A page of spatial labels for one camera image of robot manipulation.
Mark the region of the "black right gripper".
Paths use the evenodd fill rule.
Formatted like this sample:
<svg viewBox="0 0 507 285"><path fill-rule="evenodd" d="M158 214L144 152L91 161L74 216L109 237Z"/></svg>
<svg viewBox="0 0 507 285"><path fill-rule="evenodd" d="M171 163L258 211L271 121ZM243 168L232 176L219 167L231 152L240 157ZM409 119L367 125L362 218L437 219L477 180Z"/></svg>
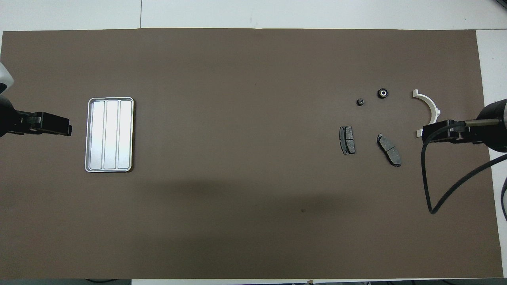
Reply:
<svg viewBox="0 0 507 285"><path fill-rule="evenodd" d="M464 121L444 120L421 128L425 143L475 144L474 136Z"/></svg>

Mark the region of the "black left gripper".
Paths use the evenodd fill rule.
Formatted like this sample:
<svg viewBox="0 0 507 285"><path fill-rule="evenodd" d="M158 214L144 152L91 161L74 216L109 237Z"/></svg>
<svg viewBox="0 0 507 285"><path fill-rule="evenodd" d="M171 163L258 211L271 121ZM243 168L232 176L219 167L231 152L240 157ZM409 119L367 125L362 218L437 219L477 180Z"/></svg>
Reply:
<svg viewBox="0 0 507 285"><path fill-rule="evenodd" d="M29 135L72 135L70 119L48 112L18 112L17 132Z"/></svg>

